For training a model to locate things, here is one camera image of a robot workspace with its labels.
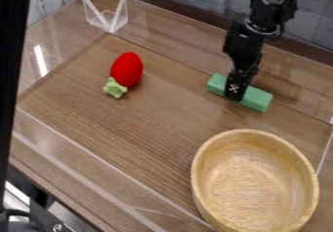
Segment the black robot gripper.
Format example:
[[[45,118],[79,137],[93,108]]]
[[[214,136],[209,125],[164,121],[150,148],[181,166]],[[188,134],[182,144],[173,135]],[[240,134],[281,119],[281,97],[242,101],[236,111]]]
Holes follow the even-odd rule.
[[[233,69],[226,77],[224,94],[233,101],[244,99],[252,77],[258,73],[264,40],[265,37],[252,32],[242,20],[230,22],[222,52],[233,62]]]

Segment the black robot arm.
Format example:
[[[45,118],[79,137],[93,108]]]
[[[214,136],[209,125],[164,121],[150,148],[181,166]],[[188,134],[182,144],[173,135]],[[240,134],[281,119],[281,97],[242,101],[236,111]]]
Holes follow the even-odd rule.
[[[298,0],[249,0],[249,15],[232,20],[222,47],[233,62],[225,86],[228,99],[244,99],[258,72],[264,42],[282,36],[297,9]]]

